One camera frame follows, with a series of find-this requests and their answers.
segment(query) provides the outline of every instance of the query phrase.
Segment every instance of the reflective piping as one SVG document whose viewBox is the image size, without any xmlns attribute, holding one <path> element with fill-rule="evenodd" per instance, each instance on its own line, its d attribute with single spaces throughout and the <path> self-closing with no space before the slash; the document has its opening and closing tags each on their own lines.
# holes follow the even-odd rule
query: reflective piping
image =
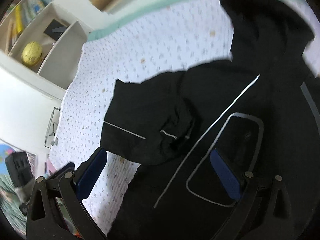
<svg viewBox="0 0 320 240">
<path fill-rule="evenodd" d="M 186 155 L 186 157 L 182 160 L 182 162 L 180 163 L 180 165 L 178 166 L 178 168 L 176 169 L 175 173 L 173 174 L 173 176 L 171 177 L 171 179 L 169 180 L 167 186 L 165 187 L 164 191 L 161 193 L 161 195 L 158 197 L 156 203 L 154 204 L 153 208 L 156 208 L 160 199 L 163 197 L 163 195 L 166 193 L 166 191 L 168 190 L 170 184 L 172 183 L 172 181 L 174 180 L 174 178 L 177 176 L 179 170 L 181 169 L 182 165 L 185 163 L 185 161 L 187 160 L 187 158 L 189 157 L 189 155 L 192 153 L 192 151 L 195 149 L 195 147 L 198 145 L 198 143 L 202 140 L 202 138 L 209 132 L 209 130 L 220 120 L 220 118 L 234 105 L 234 103 L 258 80 L 260 74 L 249 84 L 247 85 L 247 87 L 236 97 L 236 99 L 231 103 L 230 106 L 228 106 L 228 108 L 226 110 L 223 111 L 223 113 L 217 118 L 217 120 L 215 120 L 213 122 L 213 124 L 210 125 L 210 127 L 203 133 L 203 135 L 201 135 L 201 137 L 196 141 L 196 143 L 193 145 L 193 147 L 191 148 L 191 150 L 188 152 L 188 154 Z"/>
<path fill-rule="evenodd" d="M 217 143 L 217 141 L 218 141 L 220 135 L 222 134 L 223 130 L 224 130 L 225 127 L 227 126 L 229 120 L 230 120 L 231 117 L 233 117 L 233 116 L 241 117 L 241 118 L 245 118 L 245 119 L 250 119 L 250 120 L 256 122 L 256 123 L 259 125 L 259 134 L 258 134 L 257 145 L 256 145 L 256 148 L 255 148 L 255 151 L 254 151 L 254 155 L 253 155 L 252 161 L 251 161 L 251 163 L 250 163 L 250 168 L 249 168 L 248 171 L 252 171 L 252 170 L 253 170 L 254 165 L 255 165 L 255 163 L 256 163 L 256 161 L 257 161 L 257 158 L 258 158 L 258 154 L 259 154 L 259 151 L 260 151 L 260 147 L 261 147 L 261 142 L 262 142 L 262 137 L 263 137 L 263 122 L 262 122 L 261 119 L 255 117 L 255 116 L 253 116 L 253 115 L 243 114 L 243 113 L 237 113 L 237 112 L 236 112 L 236 113 L 233 113 L 232 115 L 230 115 L 230 116 L 228 117 L 228 119 L 227 119 L 226 122 L 223 124 L 222 128 L 220 129 L 218 135 L 217 135 L 216 138 L 214 139 L 213 143 L 212 143 L 211 146 L 209 147 L 207 153 L 206 153 L 205 156 L 201 159 L 201 161 L 198 163 L 198 165 L 196 166 L 196 168 L 193 170 L 193 172 L 191 173 L 191 175 L 189 176 L 189 178 L 188 178 L 187 181 L 186 181 L 186 188 L 187 188 L 187 190 L 188 190 L 191 194 L 193 194 L 193 195 L 195 195 L 195 196 L 197 196 L 197 197 L 199 197 L 199 198 L 201 198 L 201 199 L 203 199 L 203 200 L 205 200 L 205 201 L 208 201 L 208 202 L 210 202 L 210 203 L 213 203 L 213 204 L 215 204 L 215 205 L 222 206 L 222 207 L 233 207 L 233 206 L 236 204 L 236 201 L 234 201 L 234 202 L 231 203 L 230 205 L 225 205 L 225 204 L 221 204 L 221 203 L 214 202 L 214 201 L 212 201 L 212 200 L 210 200 L 210 199 L 207 199 L 207 198 L 205 198 L 205 197 L 202 197 L 202 196 L 198 195 L 197 193 L 194 193 L 193 191 L 191 191 L 191 189 L 189 188 L 189 182 L 190 182 L 190 180 L 192 179 L 192 177 L 194 176 L 194 174 L 196 173 L 196 171 L 198 170 L 198 168 L 200 167 L 200 165 L 201 165 L 201 164 L 204 162 L 204 160 L 208 157 L 208 155 L 209 155 L 210 152 L 212 151 L 213 147 L 214 147 L 215 144 Z"/>
<path fill-rule="evenodd" d="M 319 114 L 319 110 L 316 106 L 316 103 L 313 101 L 312 96 L 308 90 L 307 85 L 305 84 L 305 82 L 302 83 L 302 85 L 300 86 L 301 91 L 304 95 L 304 97 L 306 98 L 306 101 L 311 109 L 311 112 L 313 114 L 313 117 L 316 120 L 316 125 L 318 127 L 318 133 L 320 135 L 320 114 Z"/>
<path fill-rule="evenodd" d="M 166 131 L 165 131 L 165 130 L 161 130 L 160 132 L 164 132 L 164 133 L 165 133 L 165 135 L 167 135 L 167 136 L 171 136 L 172 138 L 177 139 L 177 137 L 176 137 L 175 135 L 172 135 L 172 134 L 170 134 L 170 133 L 166 133 Z"/>
<path fill-rule="evenodd" d="M 143 137 L 143 136 L 141 136 L 141 135 L 138 135 L 138 134 L 136 134 L 136 133 L 130 132 L 130 131 L 128 131 L 128 130 L 126 130 L 126 129 L 123 129 L 123 128 L 119 127 L 119 126 L 116 126 L 116 125 L 111 124 L 111 123 L 106 122 L 106 121 L 103 121 L 103 122 L 105 122 L 105 123 L 108 124 L 108 125 L 111 125 L 111 126 L 114 126 L 114 127 L 116 127 L 116 128 L 119 128 L 119 129 L 121 129 L 122 131 L 131 133 L 132 135 L 135 135 L 135 136 L 137 136 L 137 137 L 139 137 L 139 138 L 141 138 L 141 139 L 145 139 L 145 137 Z"/>
</svg>

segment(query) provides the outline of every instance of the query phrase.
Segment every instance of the metal bolt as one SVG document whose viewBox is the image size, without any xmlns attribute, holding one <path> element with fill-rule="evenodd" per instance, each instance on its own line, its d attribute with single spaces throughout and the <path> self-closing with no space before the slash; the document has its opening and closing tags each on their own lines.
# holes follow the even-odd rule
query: metal bolt
<svg viewBox="0 0 320 240">
<path fill-rule="evenodd" d="M 276 176 L 275 176 L 275 179 L 276 179 L 277 181 L 281 181 L 281 180 L 282 180 L 282 177 L 281 177 L 280 175 L 276 175 Z"/>
<path fill-rule="evenodd" d="M 247 178 L 252 178 L 253 177 L 253 173 L 251 171 L 246 171 L 244 173 L 244 175 L 247 177 Z"/>
<path fill-rule="evenodd" d="M 42 176 L 40 176 L 40 177 L 38 177 L 38 178 L 36 179 L 36 182 L 41 182 L 41 181 L 43 181 L 43 177 L 42 177 Z"/>
<path fill-rule="evenodd" d="M 67 172 L 66 174 L 64 174 L 64 177 L 66 179 L 70 179 L 72 177 L 73 173 L 71 171 Z"/>
</svg>

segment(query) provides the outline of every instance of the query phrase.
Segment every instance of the white bedsheet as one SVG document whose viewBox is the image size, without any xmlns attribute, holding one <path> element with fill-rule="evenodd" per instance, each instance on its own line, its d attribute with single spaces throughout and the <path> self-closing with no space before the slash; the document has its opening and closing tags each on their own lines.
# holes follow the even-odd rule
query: white bedsheet
<svg viewBox="0 0 320 240">
<path fill-rule="evenodd" d="M 320 24 L 308 5 L 288 3 L 320 33 Z M 62 104 L 58 145 L 50 152 L 52 164 L 59 169 L 72 161 L 78 167 L 99 146 L 116 79 L 142 82 L 160 72 L 186 70 L 229 57 L 232 37 L 231 20 L 219 0 L 189 0 L 149 13 L 103 39 L 84 44 L 78 73 Z M 320 64 L 318 38 L 305 52 L 315 69 Z M 108 153 L 105 169 L 83 201 L 105 234 L 138 166 Z"/>
</svg>

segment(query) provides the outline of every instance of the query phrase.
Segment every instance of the green blanket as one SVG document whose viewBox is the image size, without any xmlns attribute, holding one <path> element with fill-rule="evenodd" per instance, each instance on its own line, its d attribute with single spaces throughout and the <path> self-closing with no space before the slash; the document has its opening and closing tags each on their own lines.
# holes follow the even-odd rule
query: green blanket
<svg viewBox="0 0 320 240">
<path fill-rule="evenodd" d="M 12 227 L 25 238 L 27 217 L 21 213 L 19 206 L 10 176 L 0 175 L 0 208 Z"/>
</svg>

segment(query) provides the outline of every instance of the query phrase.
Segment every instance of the gold ball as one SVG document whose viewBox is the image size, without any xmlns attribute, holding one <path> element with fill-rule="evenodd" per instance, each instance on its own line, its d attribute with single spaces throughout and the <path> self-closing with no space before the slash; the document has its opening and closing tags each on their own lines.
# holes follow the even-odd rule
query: gold ball
<svg viewBox="0 0 320 240">
<path fill-rule="evenodd" d="M 23 49 L 21 60 L 26 67 L 33 67 L 34 65 L 38 64 L 41 59 L 41 55 L 41 45 L 36 41 L 32 41 L 28 43 Z"/>
</svg>

